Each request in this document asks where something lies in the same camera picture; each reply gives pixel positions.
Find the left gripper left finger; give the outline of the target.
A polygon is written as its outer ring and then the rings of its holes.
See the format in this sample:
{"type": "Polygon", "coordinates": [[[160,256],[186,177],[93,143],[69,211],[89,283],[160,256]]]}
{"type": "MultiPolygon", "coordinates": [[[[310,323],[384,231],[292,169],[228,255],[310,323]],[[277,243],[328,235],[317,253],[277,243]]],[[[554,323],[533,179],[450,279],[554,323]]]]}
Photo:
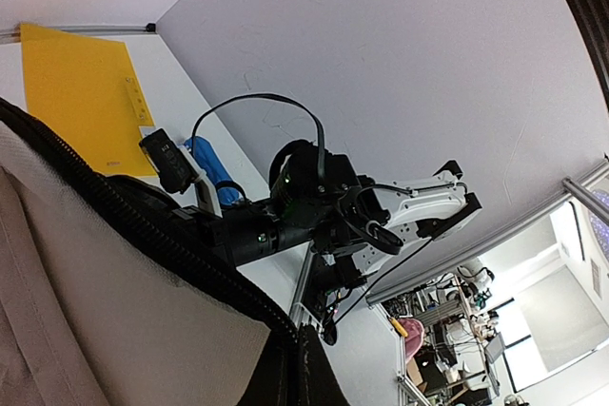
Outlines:
{"type": "Polygon", "coordinates": [[[239,406],[303,405],[303,327],[289,338],[271,333],[239,406]]]}

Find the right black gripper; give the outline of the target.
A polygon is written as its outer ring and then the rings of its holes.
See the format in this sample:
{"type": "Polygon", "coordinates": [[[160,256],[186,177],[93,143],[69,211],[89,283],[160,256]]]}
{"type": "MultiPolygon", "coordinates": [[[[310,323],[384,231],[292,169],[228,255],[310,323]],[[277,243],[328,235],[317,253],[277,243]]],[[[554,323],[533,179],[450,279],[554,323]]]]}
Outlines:
{"type": "Polygon", "coordinates": [[[169,209],[182,231],[214,255],[236,266],[272,256],[309,242],[317,250],[353,251],[368,244],[396,255],[403,241],[390,232],[388,210],[375,195],[376,182],[355,172],[344,154],[324,156],[326,180],[318,182],[318,148],[307,141],[285,146],[271,165],[270,195],[256,202],[227,203],[219,194],[244,190],[231,180],[211,180],[189,151],[162,130],[140,143],[170,194],[195,186],[196,206],[169,209]]]}

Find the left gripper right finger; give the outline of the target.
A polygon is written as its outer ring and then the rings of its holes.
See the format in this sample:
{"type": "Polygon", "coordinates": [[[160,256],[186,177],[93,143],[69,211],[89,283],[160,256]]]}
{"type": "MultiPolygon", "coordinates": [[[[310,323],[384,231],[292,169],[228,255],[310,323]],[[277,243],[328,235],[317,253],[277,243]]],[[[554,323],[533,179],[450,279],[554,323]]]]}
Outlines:
{"type": "Polygon", "coordinates": [[[349,405],[312,325],[299,329],[298,405],[349,405]]]}

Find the cream canvas backpack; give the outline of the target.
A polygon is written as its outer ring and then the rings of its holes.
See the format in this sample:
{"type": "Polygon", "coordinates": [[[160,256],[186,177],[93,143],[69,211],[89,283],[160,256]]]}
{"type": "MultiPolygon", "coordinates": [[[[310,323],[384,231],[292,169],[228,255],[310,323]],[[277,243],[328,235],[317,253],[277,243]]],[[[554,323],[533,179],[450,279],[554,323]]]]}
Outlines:
{"type": "Polygon", "coordinates": [[[170,216],[1,105],[1,401],[238,405],[297,327],[170,216]]]}

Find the yellow book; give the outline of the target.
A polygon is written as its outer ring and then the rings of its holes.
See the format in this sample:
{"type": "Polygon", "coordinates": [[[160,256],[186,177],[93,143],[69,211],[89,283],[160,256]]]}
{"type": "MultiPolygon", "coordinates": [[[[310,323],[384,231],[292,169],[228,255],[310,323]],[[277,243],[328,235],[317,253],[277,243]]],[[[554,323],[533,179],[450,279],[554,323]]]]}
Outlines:
{"type": "Polygon", "coordinates": [[[106,175],[153,176],[139,146],[155,129],[127,46],[23,23],[28,112],[106,175]]]}

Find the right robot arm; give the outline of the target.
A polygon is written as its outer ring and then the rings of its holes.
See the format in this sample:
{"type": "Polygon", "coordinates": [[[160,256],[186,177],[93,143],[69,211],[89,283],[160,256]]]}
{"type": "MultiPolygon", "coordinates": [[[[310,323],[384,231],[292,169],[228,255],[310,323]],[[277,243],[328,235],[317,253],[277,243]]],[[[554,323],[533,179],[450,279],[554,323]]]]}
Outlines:
{"type": "Polygon", "coordinates": [[[307,246],[313,261],[298,302],[316,317],[342,301],[329,295],[364,285],[389,258],[459,231],[481,211],[454,161],[426,180],[378,184],[357,174],[346,155],[325,153],[325,181],[319,183],[318,148],[296,140],[271,164],[269,197],[253,202],[228,177],[208,173],[162,129],[140,147],[166,192],[195,187],[196,206],[181,209],[165,198],[167,209],[227,263],[240,267],[307,246]]]}

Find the blue pencil case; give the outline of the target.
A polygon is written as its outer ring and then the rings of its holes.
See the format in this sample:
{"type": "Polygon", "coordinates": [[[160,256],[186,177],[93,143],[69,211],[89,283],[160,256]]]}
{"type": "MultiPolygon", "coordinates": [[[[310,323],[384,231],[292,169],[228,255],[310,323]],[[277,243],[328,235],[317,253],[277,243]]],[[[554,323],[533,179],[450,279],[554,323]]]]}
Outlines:
{"type": "Polygon", "coordinates": [[[219,203],[222,207],[231,207],[242,199],[242,192],[232,180],[212,144],[205,138],[196,136],[195,140],[187,139],[184,146],[194,154],[194,160],[214,184],[219,203]]]}

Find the pink object in background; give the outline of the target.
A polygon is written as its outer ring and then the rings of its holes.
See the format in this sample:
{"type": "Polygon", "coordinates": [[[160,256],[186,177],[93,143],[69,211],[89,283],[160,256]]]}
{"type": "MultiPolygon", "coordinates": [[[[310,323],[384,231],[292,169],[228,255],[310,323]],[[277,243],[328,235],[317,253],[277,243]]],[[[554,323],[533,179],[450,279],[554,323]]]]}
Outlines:
{"type": "Polygon", "coordinates": [[[424,327],[419,320],[412,318],[402,319],[401,325],[407,333],[404,338],[405,354],[412,358],[423,345],[424,327]]]}

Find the aluminium front rail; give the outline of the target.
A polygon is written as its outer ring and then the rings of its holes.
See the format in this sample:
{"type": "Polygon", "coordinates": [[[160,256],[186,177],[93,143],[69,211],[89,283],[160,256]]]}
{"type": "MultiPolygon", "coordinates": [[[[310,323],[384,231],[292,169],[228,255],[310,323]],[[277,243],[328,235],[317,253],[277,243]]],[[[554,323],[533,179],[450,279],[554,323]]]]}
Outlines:
{"type": "Polygon", "coordinates": [[[307,293],[311,291],[311,276],[312,268],[315,261],[315,254],[307,251],[304,256],[304,262],[301,267],[299,277],[296,282],[296,288],[293,294],[292,302],[289,309],[289,317],[291,321],[300,328],[305,325],[312,325],[316,331],[320,331],[321,324],[319,319],[305,305],[307,293]]]}

